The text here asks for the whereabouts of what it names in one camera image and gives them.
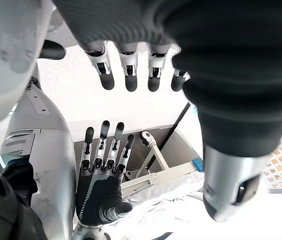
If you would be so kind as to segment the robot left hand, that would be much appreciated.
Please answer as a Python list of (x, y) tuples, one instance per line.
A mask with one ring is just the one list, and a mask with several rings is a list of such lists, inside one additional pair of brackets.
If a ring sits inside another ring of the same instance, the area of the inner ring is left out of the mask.
[(204, 204), (224, 222), (256, 193), (282, 137), (282, 0), (56, 0), (83, 49), (177, 44), (203, 140)]

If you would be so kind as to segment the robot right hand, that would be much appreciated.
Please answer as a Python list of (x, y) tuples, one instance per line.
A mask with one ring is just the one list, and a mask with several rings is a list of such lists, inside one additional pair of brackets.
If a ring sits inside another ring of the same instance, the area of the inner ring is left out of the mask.
[(100, 226), (112, 223), (130, 213), (132, 205), (123, 201), (121, 183), (127, 169), (135, 136), (130, 134), (123, 151), (119, 151), (124, 123), (119, 122), (106, 153), (107, 135), (110, 123), (102, 123), (96, 146), (95, 157), (92, 157), (94, 129), (88, 127), (82, 147), (76, 190), (76, 214), (79, 223), (86, 226)]

